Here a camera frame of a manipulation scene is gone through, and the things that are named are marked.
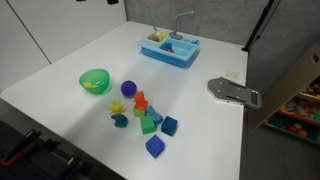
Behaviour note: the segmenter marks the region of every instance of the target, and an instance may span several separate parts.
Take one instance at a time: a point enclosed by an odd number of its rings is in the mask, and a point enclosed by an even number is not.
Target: purple ball
[[[132,81],[125,81],[121,85],[121,92],[124,96],[127,97],[132,97],[136,94],[137,92],[137,86],[134,82]]]

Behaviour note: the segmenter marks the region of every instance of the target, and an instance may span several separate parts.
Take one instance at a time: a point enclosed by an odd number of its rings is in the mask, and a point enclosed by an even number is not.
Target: faucet
[[[188,12],[184,12],[184,13],[178,14],[176,16],[176,24],[174,26],[173,31],[170,33],[170,37],[173,38],[173,39],[181,40],[183,38],[183,36],[177,34],[178,20],[182,16],[193,16],[193,15],[194,15],[194,11],[188,11]]]

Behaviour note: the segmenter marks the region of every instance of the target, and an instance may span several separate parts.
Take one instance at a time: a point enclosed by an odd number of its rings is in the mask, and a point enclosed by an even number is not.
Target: gray wall
[[[125,0],[129,21],[245,45],[268,0]],[[282,0],[262,38],[251,49],[247,86],[263,94],[320,36],[319,0]]]

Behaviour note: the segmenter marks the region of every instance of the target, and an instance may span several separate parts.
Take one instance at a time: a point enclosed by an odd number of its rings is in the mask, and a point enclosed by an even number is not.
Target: white table
[[[151,26],[126,22],[0,97],[127,179],[239,179],[244,108],[215,100],[206,83],[232,71],[238,74],[233,80],[245,85],[247,53],[239,45],[186,35],[201,45],[192,66],[183,69],[140,53],[137,42],[152,31]],[[81,74],[93,68],[109,71],[110,92],[92,95],[79,85]],[[159,127],[142,135],[132,99],[120,93],[128,79],[157,112],[179,121],[173,137]],[[125,104],[127,128],[114,127],[107,111],[113,100]],[[166,145],[157,159],[145,148],[154,134]]]

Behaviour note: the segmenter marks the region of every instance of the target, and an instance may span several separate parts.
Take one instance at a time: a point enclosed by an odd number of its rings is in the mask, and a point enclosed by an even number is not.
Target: green cube
[[[142,134],[148,134],[156,131],[156,126],[151,116],[140,118]]]
[[[138,109],[133,109],[133,115],[135,117],[144,117],[144,116],[146,116],[146,112],[145,111],[140,111]]]

